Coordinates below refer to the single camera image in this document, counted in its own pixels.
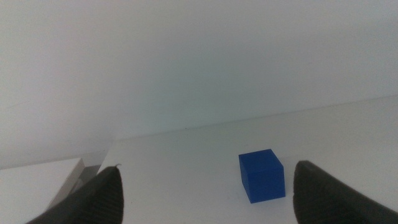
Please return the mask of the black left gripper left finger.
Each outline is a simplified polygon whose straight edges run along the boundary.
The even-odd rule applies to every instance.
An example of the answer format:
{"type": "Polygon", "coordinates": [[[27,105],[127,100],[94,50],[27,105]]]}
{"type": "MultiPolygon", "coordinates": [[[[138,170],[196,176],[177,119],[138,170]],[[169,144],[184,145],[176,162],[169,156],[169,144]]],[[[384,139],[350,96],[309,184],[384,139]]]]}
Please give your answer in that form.
{"type": "Polygon", "coordinates": [[[121,174],[111,166],[28,224],[122,224],[123,215],[121,174]]]}

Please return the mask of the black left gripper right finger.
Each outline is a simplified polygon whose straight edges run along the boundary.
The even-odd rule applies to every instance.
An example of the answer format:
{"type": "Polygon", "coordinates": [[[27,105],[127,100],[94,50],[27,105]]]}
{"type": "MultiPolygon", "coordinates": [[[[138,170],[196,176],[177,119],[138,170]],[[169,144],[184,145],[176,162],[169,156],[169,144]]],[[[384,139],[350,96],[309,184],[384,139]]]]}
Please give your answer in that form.
{"type": "Polygon", "coordinates": [[[295,166],[293,206],[297,222],[303,224],[397,224],[397,212],[310,161],[295,166]]]}

